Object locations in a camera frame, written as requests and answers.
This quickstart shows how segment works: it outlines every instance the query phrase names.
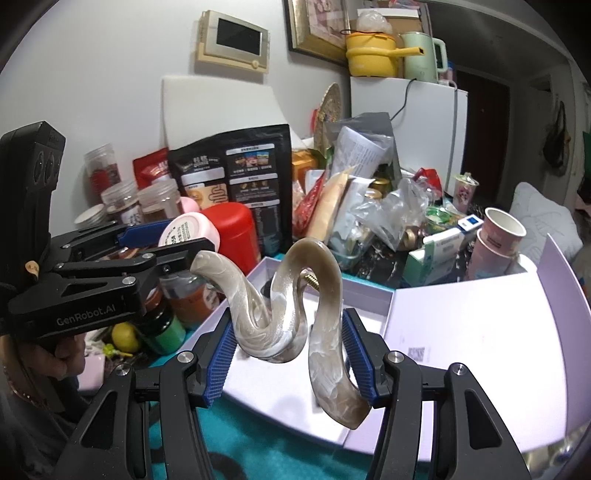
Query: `jar lid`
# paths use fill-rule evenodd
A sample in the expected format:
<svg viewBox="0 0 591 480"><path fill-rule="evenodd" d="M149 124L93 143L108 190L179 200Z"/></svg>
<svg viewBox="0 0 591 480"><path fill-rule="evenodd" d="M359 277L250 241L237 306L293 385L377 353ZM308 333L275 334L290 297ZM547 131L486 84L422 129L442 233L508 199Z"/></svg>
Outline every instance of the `jar lid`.
<svg viewBox="0 0 591 480"><path fill-rule="evenodd" d="M216 252L220 248L220 234L204 214L199 212L184 213L166 226L160 236L158 246L174 245L196 238L207 238L213 243Z"/></svg>
<svg viewBox="0 0 591 480"><path fill-rule="evenodd" d="M367 189L365 191L365 198L379 200L382 198L382 192L376 189Z"/></svg>
<svg viewBox="0 0 591 480"><path fill-rule="evenodd" d="M113 145L107 143L102 147L99 147L95 150L89 151L87 154L84 155L84 160L86 162L90 162L95 160L96 158L103 157L105 155L110 155L113 157L113 163L115 163L115 152L113 150Z"/></svg>
<svg viewBox="0 0 591 480"><path fill-rule="evenodd" d="M241 203L218 203L203 210L202 214L211 220L221 238L232 238L255 227L250 208Z"/></svg>
<svg viewBox="0 0 591 480"><path fill-rule="evenodd" d="M143 207L167 200L175 194L180 197L177 182L173 179L161 180L138 192L138 200Z"/></svg>
<svg viewBox="0 0 591 480"><path fill-rule="evenodd" d="M105 205L99 203L94 207L90 207L88 210L85 210L80 215L76 217L74 220L74 226L77 230L88 228L90 226L98 225L106 220L107 217L107 210Z"/></svg>
<svg viewBox="0 0 591 480"><path fill-rule="evenodd" d="M100 198L106 205L111 205L119 200L124 200L138 193L138 186L133 180L124 180L109 187L100 194Z"/></svg>

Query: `white cutting board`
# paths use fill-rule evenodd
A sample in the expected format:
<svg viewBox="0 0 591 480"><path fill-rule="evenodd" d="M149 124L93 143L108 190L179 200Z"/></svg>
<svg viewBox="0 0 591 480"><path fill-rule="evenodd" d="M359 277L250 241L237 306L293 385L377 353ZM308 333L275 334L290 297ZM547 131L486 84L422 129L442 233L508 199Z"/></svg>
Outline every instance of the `white cutting board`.
<svg viewBox="0 0 591 480"><path fill-rule="evenodd" d="M165 76L164 130L169 149L242 128L286 124L268 85L206 76ZM291 148L305 148L291 129Z"/></svg>

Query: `dark door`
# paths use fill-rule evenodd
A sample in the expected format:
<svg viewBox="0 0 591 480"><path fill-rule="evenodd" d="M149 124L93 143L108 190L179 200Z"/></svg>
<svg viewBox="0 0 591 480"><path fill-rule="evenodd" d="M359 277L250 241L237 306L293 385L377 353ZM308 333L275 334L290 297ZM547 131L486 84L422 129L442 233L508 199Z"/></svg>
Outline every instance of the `dark door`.
<svg viewBox="0 0 591 480"><path fill-rule="evenodd" d="M468 92L462 173L472 173L480 183L476 197L492 204L496 202L501 185L507 150L509 87L460 71L457 85Z"/></svg>

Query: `red snack bag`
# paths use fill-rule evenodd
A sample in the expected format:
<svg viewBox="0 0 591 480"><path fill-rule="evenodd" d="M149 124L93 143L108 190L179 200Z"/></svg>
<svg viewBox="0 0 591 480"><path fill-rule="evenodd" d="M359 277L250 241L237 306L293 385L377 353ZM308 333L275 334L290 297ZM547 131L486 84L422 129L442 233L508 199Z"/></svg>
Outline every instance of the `red snack bag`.
<svg viewBox="0 0 591 480"><path fill-rule="evenodd" d="M320 197L320 192L322 191L322 187L324 185L324 178L326 177L326 171L316 180L314 186L311 190L307 193L304 199L300 202L300 204L296 207L293 220L292 220L292 228L293 234L296 237L304 236L306 229L308 228L308 224L310 223L310 219L312 218L312 213L314 213L314 208L316 208L316 203L318 202L318 198Z"/></svg>

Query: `yellow pot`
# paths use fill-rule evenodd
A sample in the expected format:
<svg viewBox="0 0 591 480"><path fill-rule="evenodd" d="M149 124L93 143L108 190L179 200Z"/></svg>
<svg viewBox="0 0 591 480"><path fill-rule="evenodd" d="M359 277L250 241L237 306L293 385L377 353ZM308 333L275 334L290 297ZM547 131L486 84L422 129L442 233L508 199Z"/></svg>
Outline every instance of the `yellow pot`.
<svg viewBox="0 0 591 480"><path fill-rule="evenodd" d="M395 77L399 57L425 55L421 47L396 48L394 37L385 33L354 32L345 43L353 77Z"/></svg>

